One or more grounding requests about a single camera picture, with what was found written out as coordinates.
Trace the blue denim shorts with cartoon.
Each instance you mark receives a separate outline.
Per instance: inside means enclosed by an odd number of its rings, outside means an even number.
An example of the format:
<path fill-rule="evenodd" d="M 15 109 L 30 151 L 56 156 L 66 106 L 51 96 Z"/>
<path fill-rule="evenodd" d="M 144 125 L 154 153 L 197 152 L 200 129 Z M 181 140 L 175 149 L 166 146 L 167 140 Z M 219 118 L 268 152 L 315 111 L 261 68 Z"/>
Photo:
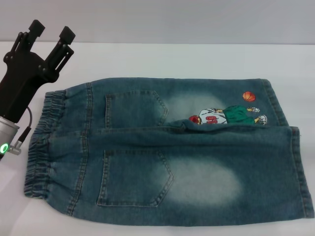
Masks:
<path fill-rule="evenodd" d="M 107 224 L 315 218 L 299 129 L 265 79 L 107 78 L 48 92 L 24 194 Z"/>

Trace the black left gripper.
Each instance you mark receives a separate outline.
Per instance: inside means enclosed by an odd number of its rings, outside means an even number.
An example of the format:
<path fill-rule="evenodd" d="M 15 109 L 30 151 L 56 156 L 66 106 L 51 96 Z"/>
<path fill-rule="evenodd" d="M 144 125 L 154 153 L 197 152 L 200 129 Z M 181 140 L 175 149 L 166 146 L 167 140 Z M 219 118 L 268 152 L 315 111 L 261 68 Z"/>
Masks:
<path fill-rule="evenodd" d="M 54 83 L 74 51 L 69 47 L 75 33 L 67 26 L 46 60 L 31 52 L 36 39 L 45 30 L 39 20 L 33 20 L 28 32 L 19 32 L 3 61 L 7 71 L 0 82 L 0 117 L 19 122 L 37 90 L 46 83 Z"/>

